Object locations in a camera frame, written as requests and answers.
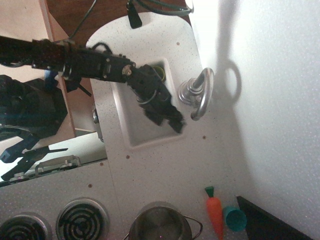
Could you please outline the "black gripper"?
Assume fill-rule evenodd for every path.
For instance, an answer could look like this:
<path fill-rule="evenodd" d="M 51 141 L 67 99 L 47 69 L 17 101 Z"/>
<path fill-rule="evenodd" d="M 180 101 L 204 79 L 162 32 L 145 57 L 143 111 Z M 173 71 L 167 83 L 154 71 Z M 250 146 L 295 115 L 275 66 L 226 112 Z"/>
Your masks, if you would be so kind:
<path fill-rule="evenodd" d="M 144 115 L 157 126 L 166 120 L 176 133 L 182 133 L 185 120 L 182 113 L 172 104 L 172 95 L 157 72 L 145 64 L 139 68 L 130 67 L 126 76 L 127 85 L 139 98 Z"/>

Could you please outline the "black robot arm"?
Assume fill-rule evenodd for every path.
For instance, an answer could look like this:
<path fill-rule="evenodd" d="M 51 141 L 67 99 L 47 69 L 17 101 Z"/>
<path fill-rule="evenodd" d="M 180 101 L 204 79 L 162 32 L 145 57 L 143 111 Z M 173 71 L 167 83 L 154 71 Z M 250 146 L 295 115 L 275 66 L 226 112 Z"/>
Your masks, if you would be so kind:
<path fill-rule="evenodd" d="M 26 41 L 1 36 L 0 63 L 11 68 L 28 65 L 60 72 L 68 80 L 88 78 L 127 84 L 149 120 L 158 126 L 167 120 L 176 133 L 183 131 L 184 117 L 172 104 L 172 95 L 154 68 L 147 64 L 136 66 L 127 57 L 113 54 L 108 47 L 100 51 L 95 46 L 81 47 L 67 41 Z"/>

